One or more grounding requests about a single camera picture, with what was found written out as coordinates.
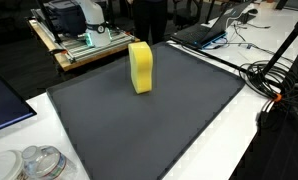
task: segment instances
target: white table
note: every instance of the white table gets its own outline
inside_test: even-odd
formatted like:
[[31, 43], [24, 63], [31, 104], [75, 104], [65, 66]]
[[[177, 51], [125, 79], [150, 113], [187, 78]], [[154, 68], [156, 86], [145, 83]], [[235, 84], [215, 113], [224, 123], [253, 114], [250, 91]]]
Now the white table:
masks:
[[[271, 25], [272, 28], [258, 30], [249, 27], [248, 30], [242, 30], [241, 34], [248, 42], [275, 51], [292, 31], [293, 25], [298, 20], [298, 12], [289, 10], [274, 12], [268, 9], [259, 11], [259, 16], [251, 23], [255, 25], [259, 23], [257, 24], [259, 26]], [[232, 29], [229, 28], [229, 36], [232, 32]], [[292, 46], [293, 48], [289, 49], [285, 56], [295, 59], [298, 54], [298, 41]], [[231, 62], [239, 65], [248, 62], [237, 52], [240, 48], [231, 45], [227, 49], [221, 48], [209, 52], [224, 59], [228, 58]], [[213, 60], [204, 60], [232, 73], [237, 73], [234, 69]], [[164, 179], [228, 179], [257, 132], [257, 114], [266, 101], [266, 98], [260, 97], [248, 87], [244, 87]], [[0, 152], [10, 149], [22, 151], [30, 145], [52, 145], [77, 165], [79, 172], [76, 179], [89, 179], [46, 93], [28, 100], [28, 103], [37, 111], [38, 115], [0, 130]]]
[[[269, 25], [271, 28], [256, 29], [247, 26], [248, 29], [241, 30], [240, 34], [248, 43], [253, 43], [260, 48], [275, 52], [293, 30], [294, 25], [298, 21], [298, 12], [291, 10], [276, 11], [259, 8], [257, 5], [252, 6], [258, 8], [259, 14], [249, 23], [257, 26]], [[228, 37], [231, 37], [234, 28], [228, 28], [227, 32]], [[242, 40], [237, 37], [232, 42], [241, 43]], [[260, 50], [254, 48], [247, 50], [246, 46], [238, 45], [230, 45], [228, 48], [219, 48], [217, 50], [206, 50], [205, 52], [238, 66], [244, 63], [255, 62], [255, 59], [247, 59], [245, 57], [247, 53], [267, 60], [270, 60], [272, 57], [272, 55]], [[238, 72], [233, 68], [196, 54], [193, 55], [238, 75]], [[285, 57], [292, 60], [295, 60], [297, 55], [298, 37], [284, 53]], [[292, 65], [282, 58], [278, 62], [289, 67]], [[244, 87], [195, 141], [193, 146], [180, 158], [164, 179], [229, 179], [257, 132], [255, 122], [257, 113], [260, 112], [265, 101], [267, 101], [265, 98], [258, 96], [250, 88]]]

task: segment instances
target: clear plastic container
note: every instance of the clear plastic container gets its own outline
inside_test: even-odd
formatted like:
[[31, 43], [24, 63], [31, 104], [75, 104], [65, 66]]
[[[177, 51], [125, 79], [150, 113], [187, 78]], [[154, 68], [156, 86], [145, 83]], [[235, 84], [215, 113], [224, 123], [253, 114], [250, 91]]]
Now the clear plastic container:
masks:
[[52, 146], [30, 146], [22, 152], [24, 172], [29, 179], [75, 179], [76, 166]]
[[27, 180], [21, 152], [10, 150], [0, 153], [0, 180]]

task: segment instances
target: jar lid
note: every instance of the jar lid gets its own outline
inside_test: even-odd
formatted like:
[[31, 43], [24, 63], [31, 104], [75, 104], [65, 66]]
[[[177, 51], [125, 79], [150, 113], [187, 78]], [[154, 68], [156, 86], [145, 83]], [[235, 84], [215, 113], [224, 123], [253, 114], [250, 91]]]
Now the jar lid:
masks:
[[0, 180], [17, 179], [23, 169], [23, 160], [19, 151], [5, 151], [0, 153]]

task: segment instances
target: gray mat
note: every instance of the gray mat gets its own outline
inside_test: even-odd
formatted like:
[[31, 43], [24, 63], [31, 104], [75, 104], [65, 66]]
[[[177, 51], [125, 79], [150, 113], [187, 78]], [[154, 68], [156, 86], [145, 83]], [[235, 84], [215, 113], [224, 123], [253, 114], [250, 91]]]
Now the gray mat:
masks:
[[92, 179], [161, 179], [244, 85], [169, 45], [152, 51], [149, 93], [135, 93], [128, 57], [48, 89]]

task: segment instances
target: laptop screen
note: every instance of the laptop screen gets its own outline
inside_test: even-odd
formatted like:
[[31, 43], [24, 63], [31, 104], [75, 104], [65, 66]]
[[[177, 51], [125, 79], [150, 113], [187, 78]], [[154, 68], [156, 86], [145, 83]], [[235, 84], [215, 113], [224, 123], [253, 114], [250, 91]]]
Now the laptop screen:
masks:
[[226, 6], [217, 22], [210, 28], [207, 35], [201, 40], [203, 44], [205, 41], [210, 41], [210, 38], [215, 37], [221, 32], [226, 31], [226, 26], [230, 26], [234, 20], [228, 20], [228, 18], [238, 18], [244, 9], [251, 3], [251, 0], [247, 0], [244, 3], [240, 3], [238, 5], [234, 5], [233, 7]]
[[0, 76], [0, 129], [36, 115], [36, 112]]

